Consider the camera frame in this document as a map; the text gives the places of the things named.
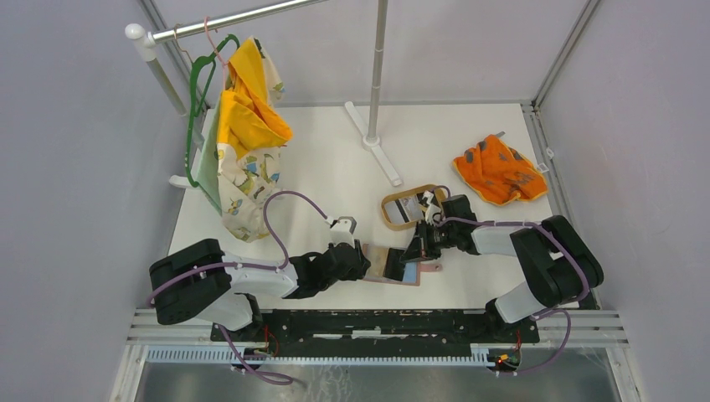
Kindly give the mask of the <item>yellow striped card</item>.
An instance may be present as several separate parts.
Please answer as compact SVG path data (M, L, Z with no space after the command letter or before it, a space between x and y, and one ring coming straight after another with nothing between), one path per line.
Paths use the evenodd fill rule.
M389 248L378 245L367 245L364 250L366 258L370 262L370 266L366 272L365 278L369 281L381 281L384 278L386 271Z

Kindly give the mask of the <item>green clothes hanger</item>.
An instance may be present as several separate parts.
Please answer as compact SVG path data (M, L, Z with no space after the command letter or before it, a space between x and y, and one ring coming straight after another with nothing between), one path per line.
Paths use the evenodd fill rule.
M199 182L193 178L190 159L193 145L193 128L195 119L200 116L201 110L205 107L206 99L206 92L203 92L201 95L198 93L198 78L201 70L206 66L210 66L211 70L209 71L206 85L211 83L211 80L214 77L214 72L217 69L216 59L218 58L219 52L229 43L235 44L237 48L240 45L239 39L235 35L228 34L225 39L217 45L217 52L213 51L209 55L199 56L192 62L188 92L190 94L190 107L188 109L188 130L185 141L186 148L184 155L184 170L188 180L188 188L197 188L199 185Z

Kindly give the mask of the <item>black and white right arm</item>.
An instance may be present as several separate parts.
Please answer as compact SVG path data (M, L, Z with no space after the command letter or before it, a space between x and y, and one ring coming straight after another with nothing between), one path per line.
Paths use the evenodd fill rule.
M603 269L562 215L542 221L480 221L463 194L428 204L401 256L405 264L438 260L443 250L517 259L523 282L485 307L484 332L504 342L526 318L548 317L557 306L583 300L604 281Z

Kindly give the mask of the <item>white rack base foot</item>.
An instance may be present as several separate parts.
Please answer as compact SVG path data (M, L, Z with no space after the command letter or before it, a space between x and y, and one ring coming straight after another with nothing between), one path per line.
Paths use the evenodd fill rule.
M344 103L344 108L361 135L363 148L370 151L390 184L393 187L402 185L403 179L382 149L380 138L368 139L368 124L364 121L356 106L351 101L347 101Z

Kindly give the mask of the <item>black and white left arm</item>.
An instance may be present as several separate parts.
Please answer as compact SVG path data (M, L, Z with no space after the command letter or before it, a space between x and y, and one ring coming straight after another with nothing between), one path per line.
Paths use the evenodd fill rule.
M199 319L248 342L263 330L257 296L311 298L339 281L362 280L370 265L359 241L330 244L281 267L277 261L232 255L216 239L206 239L150 266L148 300L163 326Z

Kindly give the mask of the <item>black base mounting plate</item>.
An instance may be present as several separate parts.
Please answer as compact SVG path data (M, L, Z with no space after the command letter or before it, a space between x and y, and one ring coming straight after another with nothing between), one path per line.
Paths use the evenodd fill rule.
M495 322L483 310L272 310L230 334L234 343L270 343L279 358L468 357L471 345L537 343L525 318Z

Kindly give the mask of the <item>glossy black card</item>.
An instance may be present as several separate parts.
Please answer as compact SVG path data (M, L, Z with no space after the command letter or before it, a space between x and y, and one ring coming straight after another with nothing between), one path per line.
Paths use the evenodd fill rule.
M406 264L401 260L404 250L389 248L383 271L383 277L392 281L402 281Z

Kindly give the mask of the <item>tan oval card tray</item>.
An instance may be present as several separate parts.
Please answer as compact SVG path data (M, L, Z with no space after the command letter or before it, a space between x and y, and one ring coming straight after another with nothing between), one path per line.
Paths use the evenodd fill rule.
M431 222L449 195L446 186L426 184L385 196L381 202L384 223L391 230L402 231L420 221Z

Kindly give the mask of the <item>aluminium frame rail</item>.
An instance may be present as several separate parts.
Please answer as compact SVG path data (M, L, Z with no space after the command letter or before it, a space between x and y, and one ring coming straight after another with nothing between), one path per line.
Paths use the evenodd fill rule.
M571 310L490 329L477 310L268 310L249 327L222 334L190 319L163 326L137 310L127 337L162 363L492 366L524 349L554 353L628 348L620 316Z

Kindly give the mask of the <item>metal clothes rack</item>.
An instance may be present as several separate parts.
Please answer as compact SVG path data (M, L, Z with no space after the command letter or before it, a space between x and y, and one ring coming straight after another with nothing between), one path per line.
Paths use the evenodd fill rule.
M209 17L208 28L216 44L233 34L241 42L255 37L265 46L286 82L278 106L344 106L351 101L368 124L368 139L381 141L377 116L388 9L387 1L256 2L245 11ZM204 18L155 32L139 23L123 30L181 117L188 116L189 90L170 81L158 50L183 44L194 54L210 53Z

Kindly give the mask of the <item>yellow patterned garment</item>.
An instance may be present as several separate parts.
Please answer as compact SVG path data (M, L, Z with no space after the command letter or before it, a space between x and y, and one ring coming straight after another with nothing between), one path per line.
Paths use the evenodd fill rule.
M270 234L263 207L279 189L280 151L293 132L274 106L284 95L284 83L257 38L236 49L227 70L197 181L223 227L250 243Z

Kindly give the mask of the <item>pink clothes hanger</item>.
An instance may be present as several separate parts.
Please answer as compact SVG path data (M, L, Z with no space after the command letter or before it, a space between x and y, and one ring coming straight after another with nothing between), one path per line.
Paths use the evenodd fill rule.
M205 35L206 35L206 37L207 37L207 39L208 39L208 41L209 41L209 43L210 43L210 45L211 45L211 47L212 47L212 49L213 49L213 54L214 54L214 56L216 57L216 59L218 60L218 62L219 62L220 65L221 65L221 68L222 68L222 76L223 76L223 78L222 78L222 87L224 87L224 84L225 84L226 81L227 81L228 64L227 64L227 62L222 58L222 56L221 56L221 54L220 54L220 50L219 50L218 45L217 45L217 44L213 41L213 39L212 39L212 36L211 36L211 33L210 33L210 29L208 28L208 22L209 22L209 16L206 16L206 17L203 19L203 30L204 30L204 33L205 33Z

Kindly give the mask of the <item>orange cloth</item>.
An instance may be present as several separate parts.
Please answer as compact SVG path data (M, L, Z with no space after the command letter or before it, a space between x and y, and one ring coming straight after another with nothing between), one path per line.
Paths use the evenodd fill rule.
M548 194L537 166L496 135L489 135L452 161L460 179L483 201L505 206L530 202Z

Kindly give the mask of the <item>white printed card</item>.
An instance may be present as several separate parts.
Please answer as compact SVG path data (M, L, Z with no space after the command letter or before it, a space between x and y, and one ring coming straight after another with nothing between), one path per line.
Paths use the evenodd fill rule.
M409 221L417 221L424 218L426 207L422 206L417 194L403 198L401 204Z

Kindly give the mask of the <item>white left rack foot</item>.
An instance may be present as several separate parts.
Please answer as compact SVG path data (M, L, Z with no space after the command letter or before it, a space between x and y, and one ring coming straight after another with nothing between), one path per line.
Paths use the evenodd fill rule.
M184 176L172 175L168 179L168 182L174 188L180 188L180 189L192 189L193 188L193 185L189 182L188 178L184 177Z

